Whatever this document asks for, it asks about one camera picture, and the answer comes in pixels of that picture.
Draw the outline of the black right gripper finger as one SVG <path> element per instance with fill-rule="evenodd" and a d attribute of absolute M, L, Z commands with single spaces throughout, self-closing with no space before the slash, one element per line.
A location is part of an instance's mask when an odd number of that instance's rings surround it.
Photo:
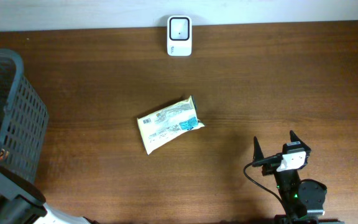
<path fill-rule="evenodd" d="M 253 162 L 259 162 L 264 159 L 264 155 L 256 136 L 254 136 L 253 138 L 253 143 L 254 143 Z"/>
<path fill-rule="evenodd" d="M 290 140 L 291 142 L 299 142 L 303 148 L 308 149 L 309 146 L 307 146 L 296 134 L 293 130 L 290 131 Z"/>

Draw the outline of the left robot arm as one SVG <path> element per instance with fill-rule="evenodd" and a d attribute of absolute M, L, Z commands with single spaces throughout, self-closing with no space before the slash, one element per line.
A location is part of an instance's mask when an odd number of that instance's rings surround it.
<path fill-rule="evenodd" d="M 56 210 L 31 182 L 0 166 L 0 223 L 97 223 Z"/>

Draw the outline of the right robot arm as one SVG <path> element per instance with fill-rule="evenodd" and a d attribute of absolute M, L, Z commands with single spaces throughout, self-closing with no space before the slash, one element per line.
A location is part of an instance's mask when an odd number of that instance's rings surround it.
<path fill-rule="evenodd" d="M 290 131 L 290 142 L 282 147 L 282 152 L 265 157 L 256 137 L 253 138 L 254 154 L 247 164 L 244 175 L 256 186 L 272 194 L 284 209 L 283 215 L 275 215 L 273 222 L 285 223 L 341 223 L 340 220 L 321 220 L 325 214 L 328 188 L 313 179 L 300 179 L 298 171 L 308 164 L 311 148 L 294 131 Z M 262 175 L 273 175 L 278 193 L 272 192 L 247 174 L 248 167 L 261 167 Z"/>

